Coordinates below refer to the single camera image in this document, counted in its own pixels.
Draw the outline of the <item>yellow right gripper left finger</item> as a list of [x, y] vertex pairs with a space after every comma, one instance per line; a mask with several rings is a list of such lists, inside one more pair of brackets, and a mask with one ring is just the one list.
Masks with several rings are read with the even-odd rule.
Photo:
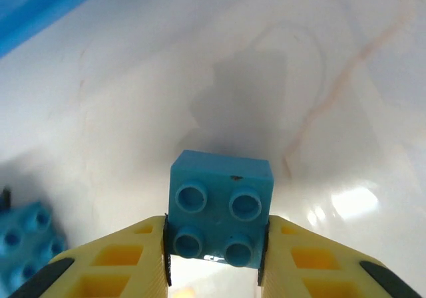
[[154, 216], [58, 254], [13, 297], [166, 297], [166, 216]]

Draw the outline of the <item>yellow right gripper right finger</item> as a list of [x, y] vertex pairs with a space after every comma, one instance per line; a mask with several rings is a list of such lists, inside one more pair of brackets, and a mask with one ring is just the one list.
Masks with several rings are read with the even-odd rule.
[[379, 260], [270, 216], [263, 297], [418, 297]]

